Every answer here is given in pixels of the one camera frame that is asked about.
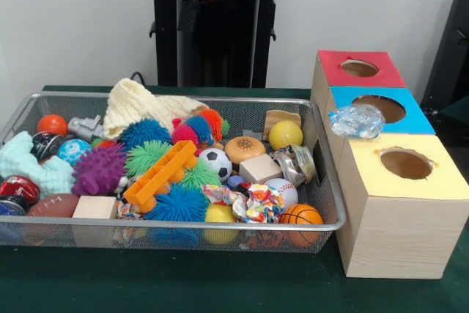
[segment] knitted cloth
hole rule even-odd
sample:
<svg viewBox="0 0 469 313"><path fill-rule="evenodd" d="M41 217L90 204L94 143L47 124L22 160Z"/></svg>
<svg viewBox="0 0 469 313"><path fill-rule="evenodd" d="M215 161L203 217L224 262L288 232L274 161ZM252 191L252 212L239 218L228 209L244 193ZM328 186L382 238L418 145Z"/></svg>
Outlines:
<svg viewBox="0 0 469 313"><path fill-rule="evenodd" d="M69 194L75 183L69 163L53 156L39 165L30 151L32 137L25 131L13 137L0 150L0 175L27 177L41 190L41 199L51 194Z"/></svg>
<svg viewBox="0 0 469 313"><path fill-rule="evenodd" d="M179 95L155 97L141 84L123 78L111 90L104 116L103 138L117 139L131 123L144 118L155 119L170 133L172 120L188 119L208 107L194 99Z"/></svg>

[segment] purple spiky ball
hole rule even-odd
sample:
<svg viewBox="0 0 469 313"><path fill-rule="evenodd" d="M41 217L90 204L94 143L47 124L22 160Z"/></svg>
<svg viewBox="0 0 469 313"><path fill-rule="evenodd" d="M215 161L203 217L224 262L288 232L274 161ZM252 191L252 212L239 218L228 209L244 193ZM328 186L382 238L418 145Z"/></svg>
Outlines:
<svg viewBox="0 0 469 313"><path fill-rule="evenodd" d="M78 196L113 192L121 177L127 173L124 168L125 158L126 153L121 144L100 147L87 153L73 167L76 183L72 192Z"/></svg>

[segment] circular hole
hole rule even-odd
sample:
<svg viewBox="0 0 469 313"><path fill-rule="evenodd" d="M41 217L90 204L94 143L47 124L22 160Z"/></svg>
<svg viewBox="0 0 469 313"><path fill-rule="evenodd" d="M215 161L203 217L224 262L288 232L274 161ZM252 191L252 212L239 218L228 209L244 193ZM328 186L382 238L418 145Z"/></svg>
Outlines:
<svg viewBox="0 0 469 313"><path fill-rule="evenodd" d="M391 148L381 153L387 170L404 179L420 180L432 173L432 162L414 150Z"/></svg>
<svg viewBox="0 0 469 313"><path fill-rule="evenodd" d="M378 73L378 68L363 60L348 59L340 65L346 73L357 77L372 77Z"/></svg>
<svg viewBox="0 0 469 313"><path fill-rule="evenodd" d="M401 103L387 97L379 95L362 95L353 100L352 104L368 104L374 106L383 114L386 124L398 122L405 118L405 108Z"/></svg>

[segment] clear plastic bag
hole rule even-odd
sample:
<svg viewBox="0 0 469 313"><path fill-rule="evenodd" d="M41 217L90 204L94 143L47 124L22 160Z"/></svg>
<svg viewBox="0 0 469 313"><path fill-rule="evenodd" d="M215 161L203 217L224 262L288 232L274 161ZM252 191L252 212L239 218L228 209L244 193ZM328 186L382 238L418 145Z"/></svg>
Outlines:
<svg viewBox="0 0 469 313"><path fill-rule="evenodd" d="M330 111L329 119L332 132L349 139L374 139L385 124L381 111L368 104Z"/></svg>

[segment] baseball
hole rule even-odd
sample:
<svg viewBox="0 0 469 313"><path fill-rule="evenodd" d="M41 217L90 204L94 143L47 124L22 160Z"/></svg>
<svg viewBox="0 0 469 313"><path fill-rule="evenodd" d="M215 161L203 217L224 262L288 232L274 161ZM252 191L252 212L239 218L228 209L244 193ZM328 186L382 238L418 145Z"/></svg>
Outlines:
<svg viewBox="0 0 469 313"><path fill-rule="evenodd" d="M265 184L280 192L284 199L285 209L298 203L298 192L296 191L295 185L290 181L285 179L271 179Z"/></svg>

